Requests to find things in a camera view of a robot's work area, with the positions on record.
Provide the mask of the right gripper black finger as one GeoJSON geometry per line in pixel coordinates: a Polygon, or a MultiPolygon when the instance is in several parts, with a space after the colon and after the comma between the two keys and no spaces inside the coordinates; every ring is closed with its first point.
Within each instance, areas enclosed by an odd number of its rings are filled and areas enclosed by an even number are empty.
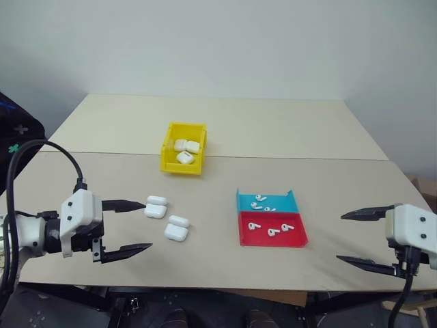
{"type": "Polygon", "coordinates": [[[394,208],[394,205],[362,208],[342,215],[341,219],[354,221],[378,221],[381,218],[385,218],[386,212],[393,210],[394,208]]]}
{"type": "Polygon", "coordinates": [[[395,267],[385,264],[378,264],[370,259],[355,258],[352,256],[337,256],[337,258],[364,271],[383,275],[396,275],[395,267]]]}

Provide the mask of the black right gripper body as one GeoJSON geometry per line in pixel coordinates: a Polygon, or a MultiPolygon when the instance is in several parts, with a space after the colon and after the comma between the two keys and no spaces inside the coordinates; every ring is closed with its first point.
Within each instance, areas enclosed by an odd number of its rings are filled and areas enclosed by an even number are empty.
{"type": "Polygon", "coordinates": [[[388,246],[395,250],[398,263],[392,264],[394,275],[417,275],[420,264],[429,264],[429,256],[421,249],[389,241],[388,246]]]}

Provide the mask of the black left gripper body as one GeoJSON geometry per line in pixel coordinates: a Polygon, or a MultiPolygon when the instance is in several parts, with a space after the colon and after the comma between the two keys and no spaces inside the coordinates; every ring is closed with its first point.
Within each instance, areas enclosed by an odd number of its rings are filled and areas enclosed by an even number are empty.
{"type": "Polygon", "coordinates": [[[71,238],[72,251],[90,251],[92,254],[92,260],[94,262],[100,262],[103,258],[103,235],[103,222],[79,226],[75,235],[71,238]]]}

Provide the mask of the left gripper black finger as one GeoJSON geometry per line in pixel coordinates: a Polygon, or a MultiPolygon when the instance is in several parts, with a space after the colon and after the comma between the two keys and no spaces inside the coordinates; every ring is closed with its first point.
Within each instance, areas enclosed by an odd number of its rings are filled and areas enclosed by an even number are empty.
{"type": "Polygon", "coordinates": [[[138,253],[141,253],[142,251],[145,251],[146,249],[150,248],[152,245],[153,245],[152,243],[138,243],[138,244],[121,246],[116,251],[110,251],[110,252],[101,251],[100,262],[105,264],[109,262],[124,260],[132,256],[135,256],[138,253]]]}
{"type": "Polygon", "coordinates": [[[103,200],[102,211],[113,211],[115,213],[127,213],[146,208],[145,204],[129,200],[103,200]]]}

